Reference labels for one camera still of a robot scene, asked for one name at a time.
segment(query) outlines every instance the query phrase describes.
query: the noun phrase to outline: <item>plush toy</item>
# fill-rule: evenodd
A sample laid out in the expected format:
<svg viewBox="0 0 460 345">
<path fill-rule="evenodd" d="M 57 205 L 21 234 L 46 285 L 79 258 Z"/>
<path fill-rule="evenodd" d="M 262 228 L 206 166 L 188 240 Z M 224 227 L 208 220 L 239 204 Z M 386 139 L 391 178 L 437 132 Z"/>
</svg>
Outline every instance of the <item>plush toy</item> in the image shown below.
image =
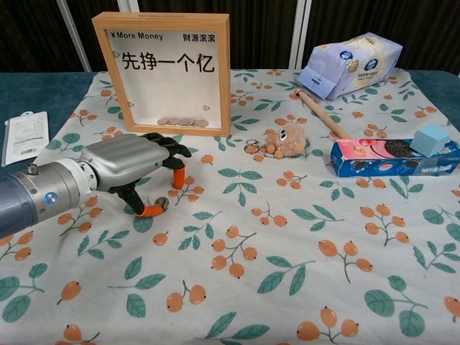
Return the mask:
<svg viewBox="0 0 460 345">
<path fill-rule="evenodd" d="M 281 131 L 267 135 L 267 152 L 276 158 L 292 157 L 302 153 L 305 147 L 305 130 L 298 124 L 286 124 Z"/>
</svg>

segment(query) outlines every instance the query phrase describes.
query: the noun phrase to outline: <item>floral tablecloth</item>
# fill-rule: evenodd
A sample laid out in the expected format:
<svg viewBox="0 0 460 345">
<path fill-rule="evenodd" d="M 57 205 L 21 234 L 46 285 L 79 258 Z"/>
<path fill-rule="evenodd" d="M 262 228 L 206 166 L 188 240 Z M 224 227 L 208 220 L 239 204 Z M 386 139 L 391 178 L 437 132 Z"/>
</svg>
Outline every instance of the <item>floral tablecloth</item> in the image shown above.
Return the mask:
<svg viewBox="0 0 460 345">
<path fill-rule="evenodd" d="M 296 70 L 233 70 L 231 136 L 174 136 L 193 152 L 141 179 L 166 213 L 115 195 L 0 240 L 2 344 L 458 344 L 460 172 L 338 178 L 335 139 L 293 91 Z M 78 157 L 126 132 L 108 73 L 37 158 Z M 460 134 L 404 70 L 320 105 L 353 137 Z M 260 150 L 305 129 L 298 157 Z"/>
</svg>

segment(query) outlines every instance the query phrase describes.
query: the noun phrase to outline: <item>robotic hand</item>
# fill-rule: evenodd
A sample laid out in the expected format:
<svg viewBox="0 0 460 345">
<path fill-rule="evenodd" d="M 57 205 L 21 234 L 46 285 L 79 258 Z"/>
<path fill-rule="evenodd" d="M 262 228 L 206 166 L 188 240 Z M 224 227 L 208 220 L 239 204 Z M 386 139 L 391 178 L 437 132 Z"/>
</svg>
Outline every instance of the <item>robotic hand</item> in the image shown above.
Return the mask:
<svg viewBox="0 0 460 345">
<path fill-rule="evenodd" d="M 167 199 L 146 206 L 134 188 L 140 178 L 163 166 L 173 169 L 174 188 L 181 189 L 185 165 L 176 154 L 191 157 L 173 138 L 125 134 L 84 147 L 77 160 L 31 164 L 1 177 L 0 238 L 80 205 L 93 190 L 116 193 L 138 216 L 156 216 L 167 208 Z"/>
</svg>

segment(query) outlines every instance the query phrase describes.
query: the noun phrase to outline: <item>wooden picture frame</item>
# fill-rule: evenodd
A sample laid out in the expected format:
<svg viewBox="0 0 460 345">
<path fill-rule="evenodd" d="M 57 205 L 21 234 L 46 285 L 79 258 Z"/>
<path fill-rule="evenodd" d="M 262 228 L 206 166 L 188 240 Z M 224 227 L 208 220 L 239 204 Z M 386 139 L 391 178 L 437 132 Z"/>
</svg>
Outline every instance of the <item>wooden picture frame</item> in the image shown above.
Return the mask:
<svg viewBox="0 0 460 345">
<path fill-rule="evenodd" d="M 92 21 L 129 131 L 230 135 L 228 14 L 102 12 Z M 175 120 L 158 124 L 165 118 Z"/>
</svg>

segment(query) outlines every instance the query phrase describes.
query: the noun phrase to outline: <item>wooden stick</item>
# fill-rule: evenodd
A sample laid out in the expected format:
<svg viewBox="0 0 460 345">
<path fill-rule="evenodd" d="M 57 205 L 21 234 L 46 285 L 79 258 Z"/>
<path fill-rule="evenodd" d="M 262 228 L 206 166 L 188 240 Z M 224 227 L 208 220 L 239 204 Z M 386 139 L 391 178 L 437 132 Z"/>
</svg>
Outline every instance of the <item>wooden stick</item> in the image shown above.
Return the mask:
<svg viewBox="0 0 460 345">
<path fill-rule="evenodd" d="M 310 98 L 309 95 L 307 95 L 305 92 L 302 90 L 296 90 L 295 93 L 302 99 L 302 101 L 305 102 L 305 104 L 313 110 L 321 120 L 330 128 L 332 129 L 340 139 L 351 139 L 350 134 L 345 132 L 345 130 L 342 129 L 338 124 L 336 124 L 328 114 L 324 112 L 324 110 L 316 104 L 313 99 Z"/>
</svg>

